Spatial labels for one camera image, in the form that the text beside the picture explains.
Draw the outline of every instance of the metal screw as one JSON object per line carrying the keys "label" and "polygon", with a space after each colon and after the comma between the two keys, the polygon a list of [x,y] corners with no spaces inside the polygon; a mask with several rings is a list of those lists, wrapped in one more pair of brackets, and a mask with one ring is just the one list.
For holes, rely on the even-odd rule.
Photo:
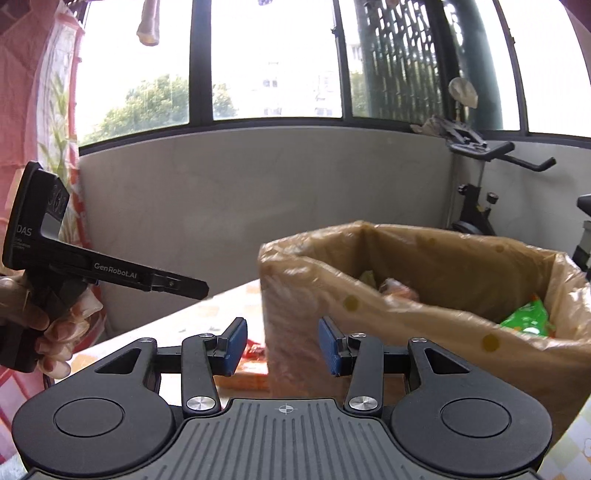
{"label": "metal screw", "polygon": [[187,407],[191,410],[205,411],[216,406],[216,401],[211,397],[191,397],[187,400]]}
{"label": "metal screw", "polygon": [[353,397],[349,400],[349,407],[354,410],[368,411],[378,406],[378,401],[373,397]]}

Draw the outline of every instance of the window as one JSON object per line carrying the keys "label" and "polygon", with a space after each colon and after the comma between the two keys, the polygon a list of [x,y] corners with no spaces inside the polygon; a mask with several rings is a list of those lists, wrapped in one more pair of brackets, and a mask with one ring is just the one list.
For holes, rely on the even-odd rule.
{"label": "window", "polygon": [[[231,107],[214,108],[214,120],[256,118],[265,108],[268,115],[314,116],[326,71],[335,75],[324,101],[341,116],[332,0],[259,3],[212,0],[212,82],[226,85]],[[271,113],[270,105],[281,109]]]}
{"label": "window", "polygon": [[143,2],[92,2],[77,76],[81,145],[189,121],[191,0],[162,2],[160,44],[136,35]]}
{"label": "window", "polygon": [[167,0],[155,47],[136,35],[141,0],[83,5],[80,145],[279,116],[408,129],[455,117],[445,84],[458,74],[479,95],[463,117],[485,138],[504,138],[496,130],[591,142],[591,66],[560,0]]}
{"label": "window", "polygon": [[591,137],[589,72],[560,1],[501,5],[515,39],[530,131]]}
{"label": "window", "polygon": [[341,0],[353,115],[422,124],[443,114],[424,0]]}
{"label": "window", "polygon": [[477,130],[519,130],[513,67],[493,0],[443,0],[443,4],[460,75],[478,92],[478,108],[465,109],[467,122]]}

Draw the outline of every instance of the tree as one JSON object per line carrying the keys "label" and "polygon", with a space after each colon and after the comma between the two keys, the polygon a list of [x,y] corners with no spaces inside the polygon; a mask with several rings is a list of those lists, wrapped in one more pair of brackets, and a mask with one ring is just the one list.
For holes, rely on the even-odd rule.
{"label": "tree", "polygon": [[367,88],[361,72],[351,72],[351,101],[354,116],[369,116]]}
{"label": "tree", "polygon": [[[214,116],[223,118],[236,115],[232,99],[224,83],[214,86]],[[108,138],[135,132],[153,130],[189,121],[189,81],[180,77],[162,75],[153,82],[142,82],[131,89],[121,107],[112,108],[103,121],[80,142],[86,145]]]}
{"label": "tree", "polygon": [[236,116],[236,109],[232,104],[230,94],[225,83],[213,85],[213,117],[215,119],[232,118]]}

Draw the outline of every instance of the hand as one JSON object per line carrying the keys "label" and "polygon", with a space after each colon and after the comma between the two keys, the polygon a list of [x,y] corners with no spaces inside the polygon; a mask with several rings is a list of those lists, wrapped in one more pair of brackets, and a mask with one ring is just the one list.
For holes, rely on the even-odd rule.
{"label": "hand", "polygon": [[29,293],[30,287],[23,275],[0,277],[0,319],[45,330],[35,344],[35,350],[42,355],[37,368],[49,377],[66,378],[70,374],[67,361],[90,326],[86,319],[102,309],[102,303],[87,288],[68,314],[50,326],[47,314],[29,301]]}

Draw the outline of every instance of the trash can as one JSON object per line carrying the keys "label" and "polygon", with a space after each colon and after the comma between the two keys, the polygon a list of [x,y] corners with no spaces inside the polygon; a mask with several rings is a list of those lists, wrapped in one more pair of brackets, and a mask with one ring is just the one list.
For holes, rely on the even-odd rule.
{"label": "trash can", "polygon": [[[394,278],[420,302],[384,296],[357,280]],[[269,387],[278,398],[336,397],[347,378],[331,377],[317,341],[330,316],[345,333],[386,345],[422,336],[537,398],[554,441],[591,393],[591,290],[561,252],[500,237],[355,222],[261,247],[259,273]],[[555,338],[498,325],[533,294],[544,302]],[[384,400],[404,395],[386,378]]]}

